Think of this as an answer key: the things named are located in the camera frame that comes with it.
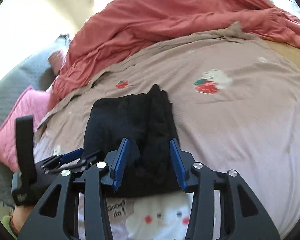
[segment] black folded cloth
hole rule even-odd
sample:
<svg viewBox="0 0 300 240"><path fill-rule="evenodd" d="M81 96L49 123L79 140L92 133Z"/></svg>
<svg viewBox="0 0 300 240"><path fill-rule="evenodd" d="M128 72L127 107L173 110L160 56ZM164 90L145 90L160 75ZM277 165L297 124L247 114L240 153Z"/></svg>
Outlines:
<svg viewBox="0 0 300 240"><path fill-rule="evenodd" d="M129 140L130 154L121 187L113 196L139 197L179 189L169 152L170 140L179 142L172 103L158 85L147 94L94 103L84 135L84 155L117 150L122 138Z"/></svg>

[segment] red blanket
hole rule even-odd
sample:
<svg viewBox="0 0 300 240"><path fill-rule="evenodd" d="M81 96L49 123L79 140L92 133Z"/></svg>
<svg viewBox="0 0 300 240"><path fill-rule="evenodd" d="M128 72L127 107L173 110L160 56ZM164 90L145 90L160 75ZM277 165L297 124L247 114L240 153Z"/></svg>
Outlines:
<svg viewBox="0 0 300 240"><path fill-rule="evenodd" d="M235 21L244 32L300 48L300 21L269 0L114 0L76 34L52 93L61 100L99 71L158 41Z"/></svg>

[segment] silver screw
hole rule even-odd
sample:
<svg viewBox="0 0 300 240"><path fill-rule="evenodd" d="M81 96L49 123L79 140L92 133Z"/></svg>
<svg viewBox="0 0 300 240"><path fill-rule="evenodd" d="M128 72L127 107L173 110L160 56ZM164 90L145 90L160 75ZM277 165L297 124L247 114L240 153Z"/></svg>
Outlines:
<svg viewBox="0 0 300 240"><path fill-rule="evenodd" d="M104 167L106 167L107 166L107 164L105 163L105 162L98 162L97 163L97 167L99 168L99 169L103 169Z"/></svg>
<svg viewBox="0 0 300 240"><path fill-rule="evenodd" d="M70 171L69 170L63 170L63 171L61 171L61 175L62 176L68 176L70 174Z"/></svg>
<svg viewBox="0 0 300 240"><path fill-rule="evenodd" d="M193 166L196 168L196 169L201 169L203 167L202 163L194 163Z"/></svg>
<svg viewBox="0 0 300 240"><path fill-rule="evenodd" d="M237 171L235 171L235 170L229 170L229 175L230 175L231 177L236 177L236 176L238 175L238 173L237 173Z"/></svg>

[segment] pink cushion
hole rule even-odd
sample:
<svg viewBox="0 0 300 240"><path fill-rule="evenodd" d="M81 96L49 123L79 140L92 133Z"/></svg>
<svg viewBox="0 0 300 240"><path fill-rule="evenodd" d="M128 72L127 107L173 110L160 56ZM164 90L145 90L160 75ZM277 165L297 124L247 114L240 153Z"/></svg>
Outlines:
<svg viewBox="0 0 300 240"><path fill-rule="evenodd" d="M67 52L68 49L66 47L63 47L62 49L53 52L48 58L51 68L53 69L53 72L56 76L59 75L60 69L62 68L66 60Z"/></svg>
<svg viewBox="0 0 300 240"><path fill-rule="evenodd" d="M51 94L33 90L28 87L18 98L10 114L0 127L0 162L8 166L13 172L19 170L15 143L15 119L17 117L33 115L34 129L49 110Z"/></svg>

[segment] blue gripper pad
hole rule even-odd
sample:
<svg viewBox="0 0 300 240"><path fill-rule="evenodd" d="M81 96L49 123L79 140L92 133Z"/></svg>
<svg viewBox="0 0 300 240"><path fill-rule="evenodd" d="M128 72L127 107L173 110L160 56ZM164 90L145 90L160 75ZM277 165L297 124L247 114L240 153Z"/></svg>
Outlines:
<svg viewBox="0 0 300 240"><path fill-rule="evenodd" d="M172 160L173 169L175 172L175 175L177 177L177 181L179 184L179 187L182 188L183 191L185 191L188 188L188 184L186 182L186 169L182 163L181 157L180 157L180 147L178 145L178 142L176 139L173 139L170 141L170 156Z"/></svg>
<svg viewBox="0 0 300 240"><path fill-rule="evenodd" d="M119 155L117 161L114 160L114 179L113 179L113 189L117 191L118 188L121 186L122 177L124 173L124 169L127 164L127 159L129 155L129 140L124 138L119 146L118 149Z"/></svg>
<svg viewBox="0 0 300 240"><path fill-rule="evenodd" d="M62 158L60 159L61 164L66 164L75 161L76 159L79 159L83 154L83 149L79 148L77 150L74 150L72 152L69 152L67 154L64 154Z"/></svg>

